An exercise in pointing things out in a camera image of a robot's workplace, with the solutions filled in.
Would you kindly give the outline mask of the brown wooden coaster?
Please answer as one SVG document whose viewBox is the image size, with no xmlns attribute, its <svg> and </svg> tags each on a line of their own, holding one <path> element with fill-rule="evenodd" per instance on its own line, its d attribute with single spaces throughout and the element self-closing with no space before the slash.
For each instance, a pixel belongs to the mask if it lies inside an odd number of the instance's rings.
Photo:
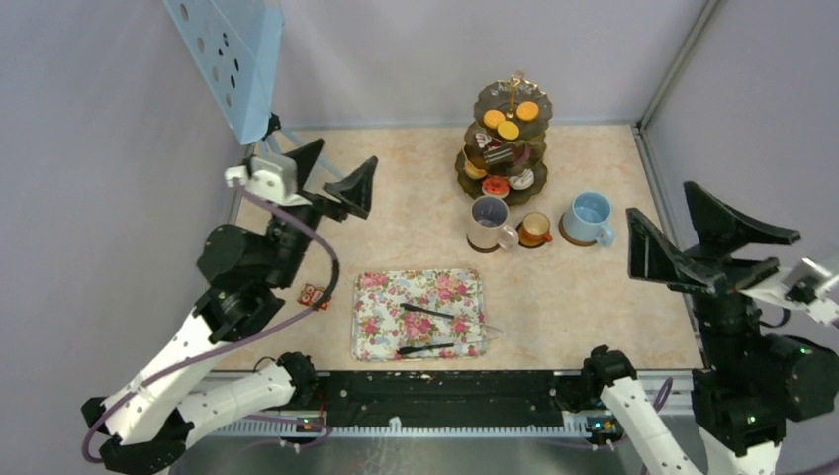
<svg viewBox="0 0 839 475">
<path fill-rule="evenodd" d="M 597 243 L 595 240 L 591 240 L 591 241 L 581 241 L 581 240 L 575 239 L 574 237 L 572 237 L 572 236 L 571 236 L 571 235 L 570 235 L 570 234 L 566 231 L 565 226 L 564 226 L 564 223 L 565 223 L 565 215 L 562 215 L 562 216 L 561 216 L 561 218 L 559 219 L 559 222 L 558 222 L 557 228 L 558 228 L 558 231 L 559 231 L 559 233 L 560 233 L 561 237 L 562 237 L 562 238 L 563 238 L 566 242 L 568 242 L 568 243 L 570 243 L 570 244 L 572 244 L 572 245 L 574 245 L 574 246 L 577 246 L 577 247 L 590 247 L 590 246 L 594 246 L 594 245 Z"/>
</svg>

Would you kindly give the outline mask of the dark brown round coaster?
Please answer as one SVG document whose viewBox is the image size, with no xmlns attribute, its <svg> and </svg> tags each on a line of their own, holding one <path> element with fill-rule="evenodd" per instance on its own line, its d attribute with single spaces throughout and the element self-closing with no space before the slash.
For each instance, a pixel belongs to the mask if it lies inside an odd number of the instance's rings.
<svg viewBox="0 0 839 475">
<path fill-rule="evenodd" d="M 472 250 L 474 250 L 475 252 L 479 252 L 479 253 L 488 254 L 488 253 L 496 252 L 496 251 L 501 249 L 501 246 L 498 243 L 496 243 L 496 244 L 494 244 L 490 247 L 478 246 L 473 241 L 471 241 L 468 236 L 466 237 L 466 241 L 467 241 L 468 245 L 470 246 L 470 248 Z"/>
</svg>

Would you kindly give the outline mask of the pink frosted donut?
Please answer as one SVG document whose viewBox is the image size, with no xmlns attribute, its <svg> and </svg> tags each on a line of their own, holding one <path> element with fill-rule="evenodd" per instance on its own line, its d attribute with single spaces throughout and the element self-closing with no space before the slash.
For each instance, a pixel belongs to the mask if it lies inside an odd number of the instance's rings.
<svg viewBox="0 0 839 475">
<path fill-rule="evenodd" d="M 529 145 L 523 145 L 516 151 L 516 156 L 511 162 L 511 166 L 523 166 L 529 160 L 530 155 L 531 147 Z"/>
</svg>

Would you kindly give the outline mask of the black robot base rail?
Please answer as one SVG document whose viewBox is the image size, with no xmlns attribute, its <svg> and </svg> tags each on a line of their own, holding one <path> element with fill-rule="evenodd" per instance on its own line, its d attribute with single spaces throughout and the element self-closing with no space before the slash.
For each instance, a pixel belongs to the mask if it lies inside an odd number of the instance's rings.
<svg viewBox="0 0 839 475">
<path fill-rule="evenodd" d="M 606 405 L 578 371 L 332 371 L 315 406 L 336 428 L 559 428 Z"/>
</svg>

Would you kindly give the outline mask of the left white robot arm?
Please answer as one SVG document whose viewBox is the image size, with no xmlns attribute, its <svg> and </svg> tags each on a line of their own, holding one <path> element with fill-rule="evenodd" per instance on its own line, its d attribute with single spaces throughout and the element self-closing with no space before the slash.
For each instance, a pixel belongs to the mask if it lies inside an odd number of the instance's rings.
<svg viewBox="0 0 839 475">
<path fill-rule="evenodd" d="M 265 232 L 222 224 L 205 238 L 197 266 L 207 290 L 167 345 L 124 387 L 86 401 L 85 461 L 119 474 L 161 474 L 206 435 L 258 412 L 305 409 L 317 371 L 287 352 L 250 375 L 208 391 L 198 385 L 228 354 L 285 328 L 278 291 L 294 282 L 312 243 L 325 246 L 322 219 L 370 214 L 377 157 L 344 178 L 306 189 L 323 140 L 283 154 L 252 155 L 228 168 L 226 184 L 270 214 Z"/>
</svg>

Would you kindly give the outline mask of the metal tongs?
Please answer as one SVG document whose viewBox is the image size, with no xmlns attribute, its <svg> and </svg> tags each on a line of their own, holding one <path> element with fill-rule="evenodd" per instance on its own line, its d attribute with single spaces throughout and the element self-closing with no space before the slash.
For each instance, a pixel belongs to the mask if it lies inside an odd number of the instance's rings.
<svg viewBox="0 0 839 475">
<path fill-rule="evenodd" d="M 474 358 L 482 356 L 491 341 L 504 332 L 488 325 L 481 316 L 470 319 L 402 303 L 406 341 L 394 353 L 399 358 Z"/>
</svg>

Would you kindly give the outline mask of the small orange teacup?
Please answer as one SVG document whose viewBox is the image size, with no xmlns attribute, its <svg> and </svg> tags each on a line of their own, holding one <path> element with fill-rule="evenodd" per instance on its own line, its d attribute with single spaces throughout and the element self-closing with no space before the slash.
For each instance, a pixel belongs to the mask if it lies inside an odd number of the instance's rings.
<svg viewBox="0 0 839 475">
<path fill-rule="evenodd" d="M 522 219 L 523 228 L 529 239 L 542 238 L 546 243 L 553 241 L 549 218 L 540 212 L 531 212 Z"/>
</svg>

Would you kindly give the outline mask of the light blue mug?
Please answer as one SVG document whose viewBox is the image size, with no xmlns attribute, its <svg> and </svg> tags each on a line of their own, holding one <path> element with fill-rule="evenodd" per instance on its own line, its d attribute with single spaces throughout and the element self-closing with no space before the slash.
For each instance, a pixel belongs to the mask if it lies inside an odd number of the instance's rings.
<svg viewBox="0 0 839 475">
<path fill-rule="evenodd" d="M 565 229 L 575 239 L 595 240 L 598 245 L 611 246 L 614 232 L 609 223 L 612 207 L 609 199 L 595 191 L 578 194 L 564 212 Z"/>
</svg>

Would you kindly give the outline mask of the white striped donut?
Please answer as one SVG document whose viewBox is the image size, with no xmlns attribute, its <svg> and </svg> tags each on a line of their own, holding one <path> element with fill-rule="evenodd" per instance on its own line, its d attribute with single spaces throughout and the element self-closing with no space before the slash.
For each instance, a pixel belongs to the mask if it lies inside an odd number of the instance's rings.
<svg viewBox="0 0 839 475">
<path fill-rule="evenodd" d="M 508 183 L 512 190 L 523 191 L 530 188 L 535 182 L 535 175 L 531 169 L 525 169 L 518 175 L 508 178 Z"/>
</svg>

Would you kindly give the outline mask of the orange bun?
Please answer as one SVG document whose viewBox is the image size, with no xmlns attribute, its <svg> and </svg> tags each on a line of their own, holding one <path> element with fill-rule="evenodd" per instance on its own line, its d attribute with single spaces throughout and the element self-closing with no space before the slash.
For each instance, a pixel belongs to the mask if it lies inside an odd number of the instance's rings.
<svg viewBox="0 0 839 475">
<path fill-rule="evenodd" d="M 482 180 L 487 176 L 487 171 L 478 168 L 470 160 L 464 161 L 464 173 L 472 180 Z"/>
</svg>

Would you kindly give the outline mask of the chocolate cake slice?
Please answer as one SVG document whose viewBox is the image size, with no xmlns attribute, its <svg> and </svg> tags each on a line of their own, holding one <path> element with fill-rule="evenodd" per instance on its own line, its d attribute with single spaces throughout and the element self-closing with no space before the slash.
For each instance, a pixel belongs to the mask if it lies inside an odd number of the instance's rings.
<svg viewBox="0 0 839 475">
<path fill-rule="evenodd" d="M 479 149 L 486 149 L 493 142 L 493 139 L 484 133 L 477 133 L 474 139 Z"/>
</svg>

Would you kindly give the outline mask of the pink mug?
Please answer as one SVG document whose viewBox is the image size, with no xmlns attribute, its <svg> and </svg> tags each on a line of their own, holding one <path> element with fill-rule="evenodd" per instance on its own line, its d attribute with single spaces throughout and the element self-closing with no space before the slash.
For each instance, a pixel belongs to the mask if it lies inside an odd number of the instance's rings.
<svg viewBox="0 0 839 475">
<path fill-rule="evenodd" d="M 482 196 L 471 205 L 467 234 L 471 241 L 481 247 L 496 243 L 501 249 L 518 245 L 518 234 L 509 223 L 508 205 L 499 198 Z"/>
</svg>

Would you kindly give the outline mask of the orange macaron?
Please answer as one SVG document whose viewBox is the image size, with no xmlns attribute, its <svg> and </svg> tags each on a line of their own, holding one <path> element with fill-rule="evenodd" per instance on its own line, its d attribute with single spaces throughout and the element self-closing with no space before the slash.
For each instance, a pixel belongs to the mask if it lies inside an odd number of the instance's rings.
<svg viewBox="0 0 839 475">
<path fill-rule="evenodd" d="M 540 106 L 533 101 L 524 101 L 515 109 L 515 116 L 523 122 L 533 122 L 540 116 Z"/>
<path fill-rule="evenodd" d="M 489 130 L 495 130 L 506 119 L 506 114 L 497 109 L 486 111 L 482 118 L 484 126 Z"/>
<path fill-rule="evenodd" d="M 496 131 L 501 139 L 509 142 L 517 140 L 520 134 L 517 124 L 509 120 L 499 122 Z"/>
</svg>

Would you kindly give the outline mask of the red donut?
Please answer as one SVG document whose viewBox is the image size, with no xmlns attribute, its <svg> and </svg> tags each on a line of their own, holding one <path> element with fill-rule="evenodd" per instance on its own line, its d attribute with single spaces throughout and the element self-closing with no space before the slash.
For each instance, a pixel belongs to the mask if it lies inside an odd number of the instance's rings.
<svg viewBox="0 0 839 475">
<path fill-rule="evenodd" d="M 503 176 L 487 176 L 481 182 L 484 195 L 505 199 L 511 190 L 508 180 Z"/>
</svg>

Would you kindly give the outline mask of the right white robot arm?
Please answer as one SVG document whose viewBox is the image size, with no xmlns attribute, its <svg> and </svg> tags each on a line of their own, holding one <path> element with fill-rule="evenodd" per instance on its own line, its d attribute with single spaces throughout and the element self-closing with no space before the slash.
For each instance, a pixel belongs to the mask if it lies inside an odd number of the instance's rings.
<svg viewBox="0 0 839 475">
<path fill-rule="evenodd" d="M 787 422 L 830 414 L 838 395 L 838 355 L 761 319 L 761 304 L 838 324 L 830 298 L 838 254 L 739 259 L 750 244 L 792 245 L 793 229 L 747 216 L 688 181 L 684 192 L 698 243 L 680 250 L 638 209 L 626 210 L 628 274 L 690 297 L 708 361 L 692 373 L 691 406 L 710 474 L 772 474 Z"/>
</svg>

